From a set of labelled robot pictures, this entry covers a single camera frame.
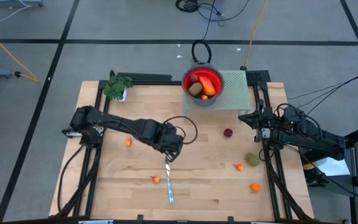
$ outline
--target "wooden table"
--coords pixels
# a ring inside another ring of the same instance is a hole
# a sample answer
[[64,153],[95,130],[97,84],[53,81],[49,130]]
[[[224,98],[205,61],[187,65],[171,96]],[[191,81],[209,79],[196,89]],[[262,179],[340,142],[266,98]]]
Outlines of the wooden table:
[[[77,106],[93,105],[97,87],[98,82],[83,82]],[[287,102],[282,83],[268,83],[268,92],[273,107]],[[254,94],[251,89],[249,93],[252,112]],[[160,122],[181,115],[182,111],[181,86],[135,86],[128,90],[125,103],[112,101],[109,107],[111,114]],[[233,216],[236,221],[274,221],[265,164],[251,167],[244,161],[248,152],[258,154],[262,145],[254,143],[255,130],[239,121],[237,115],[236,111],[190,113],[199,135],[196,142],[184,145],[180,156],[170,164],[173,205],[168,197],[164,155],[138,141],[127,147],[128,134],[107,130],[91,218],[135,220],[138,214],[143,214],[145,220],[223,221]],[[186,131],[185,141],[192,139],[195,130],[188,121],[176,119],[172,123]],[[223,136],[226,128],[234,132],[230,139]],[[78,149],[79,140],[68,140],[62,167]],[[84,151],[71,161],[65,172],[62,205],[78,187]],[[306,214],[313,217],[299,154],[287,148],[281,153],[287,188]],[[244,170],[236,171],[233,164],[243,164]],[[159,184],[150,178],[155,175],[161,178]],[[254,183],[261,185],[259,193],[250,190],[250,184]],[[278,189],[277,198],[281,217],[285,217]],[[80,214],[84,214],[85,203],[85,200],[81,203]],[[57,188],[50,209],[51,215],[56,213]]]

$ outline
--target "white paper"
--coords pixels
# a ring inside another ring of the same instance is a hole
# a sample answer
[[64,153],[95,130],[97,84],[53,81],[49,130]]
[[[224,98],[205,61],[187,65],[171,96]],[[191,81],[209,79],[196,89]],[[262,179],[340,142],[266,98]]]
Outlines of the white paper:
[[347,168],[345,160],[337,161],[332,158],[325,158],[323,164],[318,164],[317,167],[324,172],[327,176],[335,175],[350,175],[349,169]]

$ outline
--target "green plant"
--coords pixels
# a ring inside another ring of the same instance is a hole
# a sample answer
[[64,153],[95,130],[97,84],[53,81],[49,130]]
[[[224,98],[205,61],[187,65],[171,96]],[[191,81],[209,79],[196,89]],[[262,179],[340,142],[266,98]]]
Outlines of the green plant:
[[132,78],[130,77],[111,77],[104,86],[104,94],[109,100],[122,100],[124,98],[125,88],[132,87]]

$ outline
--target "orange toy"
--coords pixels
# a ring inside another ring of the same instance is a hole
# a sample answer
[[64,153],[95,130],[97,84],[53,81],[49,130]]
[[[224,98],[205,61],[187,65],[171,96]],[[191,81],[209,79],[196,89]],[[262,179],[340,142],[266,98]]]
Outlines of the orange toy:
[[260,185],[259,184],[251,184],[251,189],[254,192],[260,192]]
[[132,139],[131,139],[131,138],[126,139],[126,140],[125,140],[125,144],[126,144],[127,146],[131,146],[131,145],[132,145]]
[[154,183],[156,183],[156,184],[158,184],[160,182],[160,178],[157,176],[153,176],[151,178],[153,179]]
[[244,166],[241,165],[241,164],[238,164],[238,165],[234,165],[234,167],[236,168],[236,170],[238,171],[242,171],[244,169]]
[[198,77],[201,85],[203,86],[203,92],[208,96],[213,96],[216,93],[215,87],[212,85],[212,82],[207,77]]

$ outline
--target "gray floor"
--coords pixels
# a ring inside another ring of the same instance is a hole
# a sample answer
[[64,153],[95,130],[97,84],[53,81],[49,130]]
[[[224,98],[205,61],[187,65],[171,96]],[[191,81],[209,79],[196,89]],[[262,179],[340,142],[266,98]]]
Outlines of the gray floor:
[[[26,9],[0,24],[0,38],[59,39],[73,0],[44,0],[45,7]],[[358,1],[346,1],[358,25]],[[227,17],[244,4],[217,0]],[[211,23],[207,39],[248,40],[263,2],[250,0],[244,13]],[[0,18],[13,10],[0,7]],[[199,39],[207,20],[198,13],[178,11],[174,1],[81,0],[69,39]],[[257,40],[357,41],[339,0],[269,1]],[[0,78],[0,201],[55,54],[57,44],[6,44],[41,79]],[[212,45],[211,63],[220,70],[237,70],[247,46]],[[66,44],[52,80],[29,152],[4,221],[48,215],[66,139],[60,130],[70,121],[82,81],[100,80],[117,72],[165,73],[179,80],[192,64],[191,46],[181,44]],[[199,58],[206,52],[196,49]],[[22,70],[0,49],[0,68]],[[272,81],[284,82],[287,96],[296,96],[346,81],[358,75],[358,46],[254,45],[249,70],[269,70]],[[305,99],[290,100],[294,105]],[[322,128],[337,134],[358,129],[358,82],[352,82],[313,113]],[[316,218],[339,222],[350,218],[348,198],[324,189],[310,189]]]

